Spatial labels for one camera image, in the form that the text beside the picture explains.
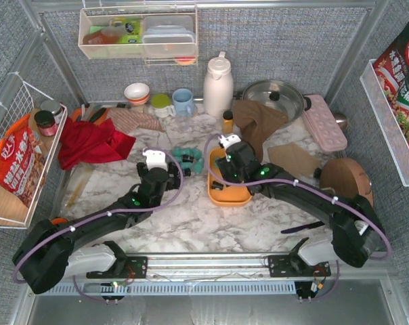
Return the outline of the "brown cork mat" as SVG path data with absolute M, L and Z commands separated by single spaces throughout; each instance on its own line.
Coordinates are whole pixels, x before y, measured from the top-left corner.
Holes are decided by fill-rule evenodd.
M 268 148 L 267 152 L 271 163 L 282 167 L 295 177 L 309 177 L 321 167 L 319 159 L 293 142 Z

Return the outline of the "black coffee capsule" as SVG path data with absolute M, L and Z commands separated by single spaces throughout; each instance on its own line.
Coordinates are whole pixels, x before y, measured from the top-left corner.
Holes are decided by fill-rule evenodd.
M 224 185 L 222 183 L 219 183 L 218 181 L 213 181 L 211 184 L 211 189 L 212 190 L 223 190 Z

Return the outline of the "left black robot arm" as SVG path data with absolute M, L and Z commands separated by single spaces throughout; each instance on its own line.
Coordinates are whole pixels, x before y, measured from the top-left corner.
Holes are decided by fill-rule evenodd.
M 20 245 L 12 261 L 13 279 L 27 284 L 36 295 L 46 293 L 62 279 L 96 273 L 117 277 L 126 273 L 127 255 L 118 244 L 95 241 L 115 231 L 131 228 L 162 210 L 167 190 L 181 191 L 184 172 L 177 162 L 149 169 L 137 168 L 140 183 L 135 184 L 110 206 L 85 217 L 54 224 L 38 222 Z

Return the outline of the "orange plastic storage basket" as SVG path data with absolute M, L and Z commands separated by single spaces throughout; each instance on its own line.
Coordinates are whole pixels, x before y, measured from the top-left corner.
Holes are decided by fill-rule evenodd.
M 222 178 L 221 173 L 216 165 L 218 158 L 225 156 L 222 148 L 213 148 L 209 153 L 209 163 L 212 172 Z M 224 184 L 223 190 L 212 190 L 211 184 L 217 181 L 210 173 L 207 175 L 207 192 L 211 202 L 219 207 L 241 207 L 252 199 L 252 195 L 246 187 L 233 187 Z

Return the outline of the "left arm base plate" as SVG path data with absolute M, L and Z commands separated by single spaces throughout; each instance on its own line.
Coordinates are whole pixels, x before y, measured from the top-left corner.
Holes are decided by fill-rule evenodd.
M 145 256 L 129 256 L 121 269 L 118 278 L 126 281 L 144 279 L 148 269 L 148 258 Z

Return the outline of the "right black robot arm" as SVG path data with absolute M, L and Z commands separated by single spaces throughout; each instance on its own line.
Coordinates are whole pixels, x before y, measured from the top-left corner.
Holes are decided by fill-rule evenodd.
M 330 226 L 332 250 L 346 264 L 361 268 L 379 243 L 386 243 L 383 226 L 367 198 L 359 194 L 353 198 L 331 196 L 277 165 L 263 164 L 236 135 L 221 136 L 219 146 L 225 152 L 217 160 L 224 182 L 245 186 L 252 195 L 287 202 Z

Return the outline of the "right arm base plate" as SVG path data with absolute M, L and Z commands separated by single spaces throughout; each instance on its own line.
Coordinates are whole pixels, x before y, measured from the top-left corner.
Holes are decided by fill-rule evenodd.
M 271 278 L 328 277 L 331 275 L 329 262 L 311 266 L 300 257 L 292 255 L 268 255 L 265 265 Z

